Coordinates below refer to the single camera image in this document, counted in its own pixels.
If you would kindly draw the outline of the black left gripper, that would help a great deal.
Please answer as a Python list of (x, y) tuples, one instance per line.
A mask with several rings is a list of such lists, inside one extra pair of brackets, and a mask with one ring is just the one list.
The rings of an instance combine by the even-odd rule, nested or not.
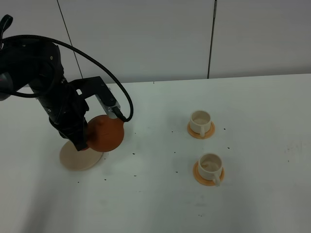
[(65, 78), (57, 82), (49, 93), (37, 99), (48, 114), (50, 123), (63, 138), (69, 139), (77, 151), (88, 147), (85, 113), (89, 107)]

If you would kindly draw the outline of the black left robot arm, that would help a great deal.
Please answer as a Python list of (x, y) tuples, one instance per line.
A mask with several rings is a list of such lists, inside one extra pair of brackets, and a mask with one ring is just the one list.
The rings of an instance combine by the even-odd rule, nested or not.
[(60, 50), (43, 39), (0, 40), (0, 99), (37, 99), (59, 134), (78, 151), (88, 148), (88, 106), (64, 77)]

